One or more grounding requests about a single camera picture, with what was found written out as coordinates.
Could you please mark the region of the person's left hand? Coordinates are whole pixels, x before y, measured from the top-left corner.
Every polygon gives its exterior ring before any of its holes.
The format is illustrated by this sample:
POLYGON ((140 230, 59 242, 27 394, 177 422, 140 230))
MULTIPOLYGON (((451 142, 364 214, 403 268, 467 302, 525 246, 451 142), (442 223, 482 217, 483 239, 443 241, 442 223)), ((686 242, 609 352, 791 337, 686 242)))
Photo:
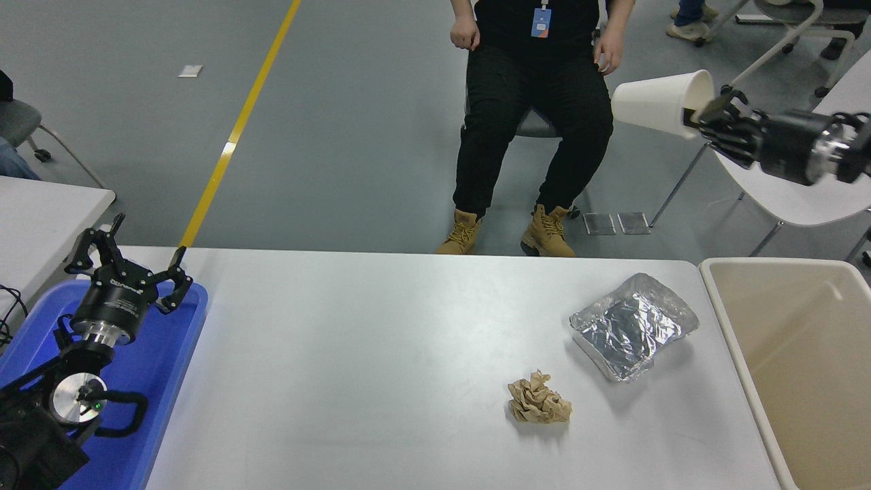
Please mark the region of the person's left hand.
POLYGON ((623 31, 625 28, 608 24, 594 44, 593 62, 603 76, 613 74, 623 59, 623 31))

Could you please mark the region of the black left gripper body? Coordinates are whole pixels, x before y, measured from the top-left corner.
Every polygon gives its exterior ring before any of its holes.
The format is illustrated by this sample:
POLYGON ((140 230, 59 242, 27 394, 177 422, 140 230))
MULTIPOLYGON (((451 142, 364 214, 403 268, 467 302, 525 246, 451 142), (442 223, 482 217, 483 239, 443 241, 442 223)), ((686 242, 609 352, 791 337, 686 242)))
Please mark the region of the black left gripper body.
POLYGON ((121 329, 122 338, 135 339, 157 298, 157 286, 148 281, 142 267, 131 265, 122 275, 103 265, 91 276, 90 288, 71 318, 71 328, 83 336, 91 325, 103 323, 121 329))

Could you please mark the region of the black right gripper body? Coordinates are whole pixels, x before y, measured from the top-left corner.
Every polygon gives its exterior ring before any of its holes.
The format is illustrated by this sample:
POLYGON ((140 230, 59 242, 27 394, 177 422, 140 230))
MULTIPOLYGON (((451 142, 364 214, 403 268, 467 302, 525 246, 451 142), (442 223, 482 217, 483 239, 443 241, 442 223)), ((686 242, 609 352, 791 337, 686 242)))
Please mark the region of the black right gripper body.
POLYGON ((769 176, 811 186, 818 180, 808 170, 812 150, 825 131, 825 116, 814 112, 784 112, 760 121, 760 143, 754 159, 769 176))

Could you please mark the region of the person's right hand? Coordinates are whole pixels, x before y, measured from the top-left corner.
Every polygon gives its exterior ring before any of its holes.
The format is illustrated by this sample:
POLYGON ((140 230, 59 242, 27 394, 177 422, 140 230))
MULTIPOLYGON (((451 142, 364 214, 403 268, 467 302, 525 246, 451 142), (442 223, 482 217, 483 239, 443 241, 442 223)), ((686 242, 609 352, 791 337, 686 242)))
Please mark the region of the person's right hand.
POLYGON ((455 18, 449 31, 449 40, 459 49, 473 52, 479 46, 481 33, 473 15, 461 15, 455 18))

